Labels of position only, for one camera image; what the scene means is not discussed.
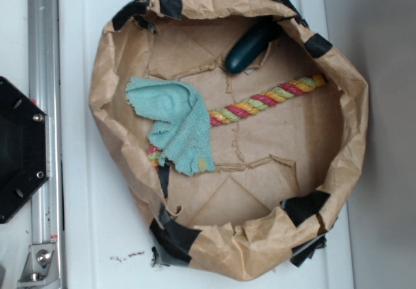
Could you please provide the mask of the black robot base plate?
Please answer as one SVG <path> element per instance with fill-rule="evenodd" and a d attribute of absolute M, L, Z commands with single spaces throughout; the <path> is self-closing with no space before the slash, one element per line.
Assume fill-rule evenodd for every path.
<path fill-rule="evenodd" d="M 10 221 L 45 183 L 47 115 L 1 77 L 1 223 Z"/>

